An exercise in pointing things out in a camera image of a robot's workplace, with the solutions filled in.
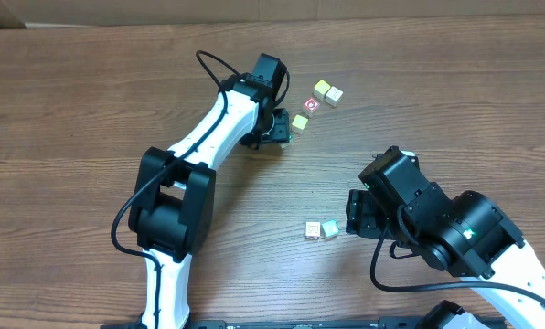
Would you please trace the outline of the white red patterned wooden block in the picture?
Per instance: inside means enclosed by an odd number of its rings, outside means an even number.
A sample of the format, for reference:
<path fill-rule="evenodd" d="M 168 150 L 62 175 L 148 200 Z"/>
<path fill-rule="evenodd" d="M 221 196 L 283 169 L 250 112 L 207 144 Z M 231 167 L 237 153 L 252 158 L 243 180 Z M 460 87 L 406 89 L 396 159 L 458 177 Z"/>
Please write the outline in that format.
<path fill-rule="evenodd" d="M 305 237 L 307 239 L 319 239 L 321 237 L 321 224 L 319 222 L 307 221 L 305 223 Z"/>

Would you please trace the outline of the green F wooden block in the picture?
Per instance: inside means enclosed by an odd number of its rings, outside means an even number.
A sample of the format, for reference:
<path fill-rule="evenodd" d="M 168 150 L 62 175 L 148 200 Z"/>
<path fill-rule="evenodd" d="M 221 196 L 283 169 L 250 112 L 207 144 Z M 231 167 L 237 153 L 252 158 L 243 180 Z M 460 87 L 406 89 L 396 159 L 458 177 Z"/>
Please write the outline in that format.
<path fill-rule="evenodd" d="M 340 233 L 340 228 L 336 220 L 328 220 L 321 224 L 322 233 L 325 239 L 331 239 Z"/>

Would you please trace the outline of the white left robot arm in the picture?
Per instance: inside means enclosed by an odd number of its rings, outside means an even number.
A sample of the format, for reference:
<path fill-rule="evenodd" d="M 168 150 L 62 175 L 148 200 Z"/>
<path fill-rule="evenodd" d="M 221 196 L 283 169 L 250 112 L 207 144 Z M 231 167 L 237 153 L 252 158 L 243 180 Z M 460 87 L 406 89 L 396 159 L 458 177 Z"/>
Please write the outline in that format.
<path fill-rule="evenodd" d="M 259 149 L 291 140 L 281 105 L 290 73 L 278 58 L 261 54 L 252 71 L 233 70 L 216 85 L 212 109 L 188 136 L 144 153 L 134 193 L 119 212 L 136 235 L 131 253 L 144 258 L 147 269 L 146 306 L 134 328 L 186 326 L 191 261 L 213 218 L 217 170 L 234 146 Z"/>

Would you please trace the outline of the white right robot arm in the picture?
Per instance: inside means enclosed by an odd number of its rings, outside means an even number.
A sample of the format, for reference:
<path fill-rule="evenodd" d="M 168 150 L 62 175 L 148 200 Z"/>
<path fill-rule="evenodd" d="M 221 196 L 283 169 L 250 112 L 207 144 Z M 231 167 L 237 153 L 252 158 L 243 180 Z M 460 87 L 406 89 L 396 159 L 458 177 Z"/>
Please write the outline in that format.
<path fill-rule="evenodd" d="M 523 232 L 495 202 L 476 191 L 448 197 L 420 170 L 415 153 L 390 147 L 358 176 L 346 205 L 347 233 L 390 241 L 390 256 L 409 250 L 452 282 L 388 286 L 379 282 L 375 251 L 370 279 L 385 292 L 470 289 L 516 328 L 545 328 L 545 268 Z"/>

